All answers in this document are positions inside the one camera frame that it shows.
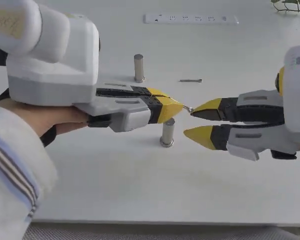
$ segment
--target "small metal ring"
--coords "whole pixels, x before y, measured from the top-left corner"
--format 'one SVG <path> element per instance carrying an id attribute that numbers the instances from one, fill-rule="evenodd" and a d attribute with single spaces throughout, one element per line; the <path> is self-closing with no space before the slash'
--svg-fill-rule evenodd
<path id="1" fill-rule="evenodd" d="M 141 84 L 141 83 L 143 83 L 143 82 L 146 80 L 146 78 L 143 77 L 143 78 L 141 79 L 141 81 L 139 81 L 139 80 L 136 79 L 136 77 L 134 77 L 134 80 L 135 80 L 138 84 Z"/>
<path id="2" fill-rule="evenodd" d="M 164 148 L 170 148 L 170 147 L 173 146 L 174 143 L 175 143 L 175 141 L 172 139 L 171 143 L 167 145 L 167 144 L 165 144 L 165 143 L 162 141 L 162 137 L 160 137 L 160 144 L 161 144 L 161 146 L 164 147 Z"/>

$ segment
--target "metal pin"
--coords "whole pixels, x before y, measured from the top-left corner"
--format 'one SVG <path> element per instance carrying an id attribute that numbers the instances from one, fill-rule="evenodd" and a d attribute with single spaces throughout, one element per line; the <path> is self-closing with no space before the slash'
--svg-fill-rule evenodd
<path id="1" fill-rule="evenodd" d="M 202 83 L 202 79 L 181 79 L 182 83 Z"/>
<path id="2" fill-rule="evenodd" d="M 188 111 L 188 113 L 192 114 L 194 112 L 194 109 L 192 107 L 183 105 L 183 108 L 186 109 Z"/>
<path id="3" fill-rule="evenodd" d="M 145 81 L 144 75 L 144 56 L 141 54 L 134 55 L 134 80 L 137 83 L 143 83 Z"/>
<path id="4" fill-rule="evenodd" d="M 176 121 L 170 118 L 168 121 L 163 123 L 162 136 L 160 143 L 164 148 L 170 148 L 174 144 L 174 130 Z"/>

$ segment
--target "gray gripper housing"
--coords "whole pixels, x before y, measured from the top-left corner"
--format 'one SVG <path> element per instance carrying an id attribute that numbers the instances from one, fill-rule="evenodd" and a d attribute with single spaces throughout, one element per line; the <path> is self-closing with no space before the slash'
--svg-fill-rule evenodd
<path id="1" fill-rule="evenodd" d="M 141 98 L 96 96 L 96 89 L 133 89 L 122 83 L 97 82 L 95 86 L 40 83 L 8 76 L 10 97 L 36 106 L 75 106 L 91 116 L 111 115 L 114 132 L 128 132 L 146 126 L 151 117 Z"/>
<path id="2" fill-rule="evenodd" d="M 238 97 L 237 106 L 262 105 L 283 107 L 283 98 L 278 91 L 258 90 L 243 93 Z M 231 155 L 256 161 L 260 152 L 270 149 L 286 154 L 295 154 L 300 143 L 293 140 L 285 124 L 247 122 L 247 126 L 232 127 L 227 141 Z"/>

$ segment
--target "metal cylinder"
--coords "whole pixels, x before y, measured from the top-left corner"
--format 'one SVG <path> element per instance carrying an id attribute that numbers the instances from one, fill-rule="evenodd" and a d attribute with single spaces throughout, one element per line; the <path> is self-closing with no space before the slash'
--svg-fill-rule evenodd
<path id="1" fill-rule="evenodd" d="M 137 83 L 143 83 L 145 81 L 144 56 L 141 54 L 134 55 L 134 80 Z"/>
<path id="2" fill-rule="evenodd" d="M 174 144 L 174 130 L 176 121 L 170 118 L 168 121 L 163 123 L 162 136 L 160 143 L 165 148 L 170 148 Z"/>

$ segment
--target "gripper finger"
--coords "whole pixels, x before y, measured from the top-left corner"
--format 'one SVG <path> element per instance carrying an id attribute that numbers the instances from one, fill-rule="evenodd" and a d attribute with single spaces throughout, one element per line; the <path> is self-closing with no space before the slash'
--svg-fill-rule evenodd
<path id="1" fill-rule="evenodd" d="M 216 98 L 194 109 L 194 117 L 232 123 L 284 122 L 283 98 L 276 90 L 247 92 L 239 97 Z"/>
<path id="2" fill-rule="evenodd" d="M 300 143 L 292 141 L 284 124 L 199 126 L 184 134 L 210 150 L 228 151 L 252 161 L 257 161 L 259 153 L 267 149 L 288 155 L 295 155 L 300 149 Z"/>

